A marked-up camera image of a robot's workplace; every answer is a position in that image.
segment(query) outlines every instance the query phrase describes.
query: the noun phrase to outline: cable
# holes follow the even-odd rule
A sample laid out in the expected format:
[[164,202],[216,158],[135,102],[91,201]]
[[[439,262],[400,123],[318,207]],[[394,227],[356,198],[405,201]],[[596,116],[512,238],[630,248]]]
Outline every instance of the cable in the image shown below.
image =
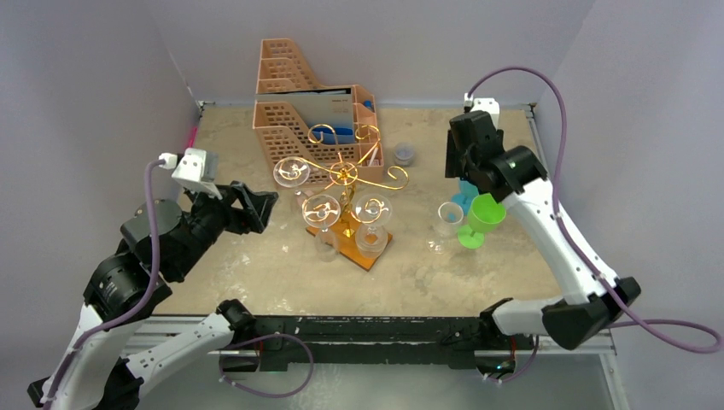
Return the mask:
[[530,357],[528,357],[528,360],[526,360],[523,367],[521,367],[520,370],[515,370],[515,372],[513,374],[511,374],[511,376],[509,378],[498,378],[497,383],[499,383],[499,384],[508,383],[508,382],[515,380],[516,378],[521,377],[521,375],[530,368],[530,365],[533,364],[533,360],[535,359],[535,356],[538,355],[539,347],[540,347],[540,337],[538,335],[535,335],[535,342],[533,342],[533,352],[530,353]]
[[262,342],[262,341],[265,341],[266,339],[272,339],[275,337],[281,337],[282,339],[289,339],[292,342],[299,343],[300,346],[302,346],[302,348],[304,349],[304,351],[307,352],[307,357],[309,358],[309,372],[307,373],[307,378],[304,379],[304,382],[302,382],[299,387],[297,387],[296,389],[291,390],[287,393],[266,393],[265,391],[258,391],[256,389],[252,389],[243,384],[239,384],[239,383],[231,380],[228,376],[226,376],[226,374],[224,374],[224,367],[221,365],[221,358],[219,358],[219,373],[221,374],[221,378],[219,379],[219,381],[226,382],[231,387],[235,387],[237,389],[244,390],[248,393],[251,393],[252,395],[266,397],[267,399],[283,399],[285,397],[290,397],[290,396],[295,395],[295,394],[299,393],[300,391],[302,391],[307,386],[307,384],[309,384],[309,381],[312,380],[312,374],[314,373],[314,358],[312,357],[312,351],[309,349],[309,347],[304,342],[301,341],[300,338],[294,337],[292,335],[287,335],[284,333],[275,333],[273,335],[256,337],[254,339],[247,340],[246,342],[232,344],[231,346],[225,347],[224,350],[239,349],[244,346],[248,346],[249,344]]
[[[541,73],[538,70],[534,70],[533,68],[527,68],[527,67],[521,67],[521,66],[509,66],[509,67],[503,67],[501,69],[495,70],[481,79],[479,79],[473,86],[470,88],[470,91],[468,92],[468,95],[472,97],[473,92],[477,89],[480,84],[483,83],[483,81],[493,77],[496,74],[504,73],[506,71],[524,71],[527,73],[531,73],[538,78],[542,79],[546,82],[546,84],[551,88],[551,91],[553,91],[553,94],[556,96],[556,100],[558,101],[558,107],[561,110],[561,141],[558,145],[558,158],[556,159],[556,168],[555,173],[553,174],[552,179],[552,185],[553,185],[553,213],[557,216],[556,221],[558,223],[558,228],[561,230],[561,233],[566,239],[566,242],[570,245],[570,247],[574,250],[574,252],[578,255],[579,258],[583,261],[583,263],[586,264],[586,266],[591,269],[591,272],[596,276],[596,279],[604,286],[604,289],[609,293],[611,298],[616,302],[616,305],[626,314],[628,317],[633,319],[633,321],[630,322],[621,322],[621,323],[615,323],[613,325],[610,325],[609,328],[617,328],[617,327],[627,327],[627,326],[641,326],[644,328],[644,330],[651,333],[653,336],[658,337],[659,339],[663,340],[664,342],[685,350],[687,352],[697,353],[697,354],[711,354],[718,352],[721,350],[721,335],[719,332],[715,331],[714,329],[711,329],[708,326],[700,325],[697,323],[689,322],[686,320],[676,320],[676,319],[642,319],[640,316],[636,313],[634,313],[628,306],[626,306],[626,303],[621,299],[621,297],[616,293],[616,291],[611,287],[611,285],[608,283],[608,281],[601,276],[601,271],[596,268],[596,266],[593,264],[593,262],[588,259],[588,256],[583,252],[583,250],[578,246],[577,243],[575,243],[574,239],[570,236],[570,233],[568,232],[568,229],[566,228],[565,223],[563,222],[563,219],[560,217],[560,208],[561,208],[561,202],[560,202],[560,177],[561,177],[561,165],[563,164],[563,153],[565,152],[565,144],[566,144],[566,138],[568,137],[568,118],[566,116],[566,109],[565,104],[563,103],[563,97],[561,96],[560,91],[558,88],[553,84],[551,79],[546,77],[545,74]],[[670,336],[667,336],[660,331],[653,328],[651,325],[674,325],[674,326],[680,326],[680,327],[686,327],[691,329],[697,329],[700,331],[703,331],[705,333],[710,334],[715,339],[715,343],[711,346],[697,346],[690,343],[684,343],[681,341],[678,341]]]
[[62,379],[65,377],[65,374],[67,372],[67,369],[70,367],[71,362],[73,362],[73,357],[75,357],[76,353],[78,353],[82,348],[85,341],[87,341],[91,336],[95,335],[99,331],[107,331],[108,329],[112,329],[118,325],[123,324],[123,322],[127,321],[128,319],[135,316],[138,312],[143,309],[144,306],[146,306],[146,303],[149,302],[151,299],[151,296],[154,293],[155,286],[154,284],[158,281],[159,277],[159,265],[161,263],[161,255],[160,255],[160,247],[159,247],[159,234],[158,234],[158,224],[156,221],[156,210],[154,207],[154,193],[153,188],[151,186],[151,173],[153,172],[154,168],[158,167],[159,165],[165,164],[166,161],[164,160],[156,160],[150,162],[147,166],[145,171],[143,172],[143,191],[146,196],[146,209],[148,211],[149,216],[149,226],[150,226],[150,233],[151,233],[151,274],[149,278],[149,286],[146,288],[146,291],[143,293],[143,297],[141,298],[138,303],[136,303],[136,306],[132,307],[131,310],[129,310],[126,313],[123,313],[119,317],[110,320],[108,322],[102,323],[94,328],[89,329],[88,331],[83,332],[83,334],[78,337],[78,340],[75,341],[73,346],[71,347],[70,351],[66,353],[66,355],[63,357],[63,360],[61,360],[61,364],[58,366],[58,370],[55,371],[55,377],[53,378],[53,383],[50,384],[50,389],[48,389],[48,400],[43,405],[43,409],[50,409],[50,406],[55,399],[55,393],[58,391],[58,386],[60,385]]

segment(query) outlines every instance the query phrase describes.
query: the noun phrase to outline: pink cable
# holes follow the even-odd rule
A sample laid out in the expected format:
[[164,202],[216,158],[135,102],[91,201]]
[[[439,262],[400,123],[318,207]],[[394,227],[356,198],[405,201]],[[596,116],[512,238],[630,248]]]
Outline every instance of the pink cable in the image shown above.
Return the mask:
[[198,131],[198,126],[191,128],[191,135],[189,136],[189,142],[186,144],[186,148],[194,148],[194,144],[196,143],[196,133]]

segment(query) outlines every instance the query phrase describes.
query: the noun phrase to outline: small glass cup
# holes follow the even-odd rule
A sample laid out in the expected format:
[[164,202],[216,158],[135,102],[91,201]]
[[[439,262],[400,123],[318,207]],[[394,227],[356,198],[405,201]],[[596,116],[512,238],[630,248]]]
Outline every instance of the small glass cup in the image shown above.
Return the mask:
[[375,259],[387,247],[388,232],[384,225],[392,217],[392,202],[378,194],[362,196],[354,206],[354,214],[362,225],[354,233],[359,254]]
[[437,208],[433,234],[425,241],[434,254],[444,254],[457,242],[457,233],[464,221],[463,209],[455,202],[444,202]]
[[309,178],[311,168],[306,161],[298,156],[288,156],[277,162],[274,166],[274,180],[285,188],[296,188],[289,202],[289,209],[292,214],[298,214],[301,206],[309,198],[299,186]]
[[310,196],[302,205],[304,221],[318,228],[314,235],[314,248],[321,261],[333,261],[339,253],[339,239],[330,229],[340,218],[342,207],[333,197],[325,194]]

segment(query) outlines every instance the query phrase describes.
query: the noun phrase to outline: plastic cup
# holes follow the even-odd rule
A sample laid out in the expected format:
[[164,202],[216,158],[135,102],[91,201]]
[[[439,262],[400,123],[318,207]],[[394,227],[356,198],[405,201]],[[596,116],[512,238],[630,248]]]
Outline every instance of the plastic cup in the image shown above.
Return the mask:
[[491,232],[505,219],[505,207],[493,196],[476,196],[468,211],[468,225],[458,231],[458,240],[468,249],[477,249],[485,242],[485,234]]

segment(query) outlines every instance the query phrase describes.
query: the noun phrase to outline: table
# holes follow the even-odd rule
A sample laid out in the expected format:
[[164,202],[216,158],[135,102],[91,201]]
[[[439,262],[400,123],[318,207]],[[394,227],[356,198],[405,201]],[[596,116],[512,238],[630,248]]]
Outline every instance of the table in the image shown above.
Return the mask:
[[[456,180],[444,178],[447,122],[457,114],[459,109],[379,109],[385,158],[394,158],[392,148],[403,141],[414,144],[417,158],[407,168],[404,190],[380,191],[394,206],[387,225],[394,239],[369,272],[341,255],[318,261],[306,224],[289,209],[291,192],[282,190],[262,235],[222,234],[184,283],[171,284],[173,296],[155,313],[207,314],[237,298],[257,314],[475,316],[503,297],[559,294],[549,267],[512,217],[487,234],[480,249],[459,246],[434,255],[424,247],[437,207],[458,191]],[[235,179],[252,190],[277,190],[252,115],[251,108],[207,107],[196,147],[219,153],[217,184]],[[503,110],[499,127],[507,149],[522,144],[535,150],[522,110]],[[375,190],[361,186],[357,195]]]

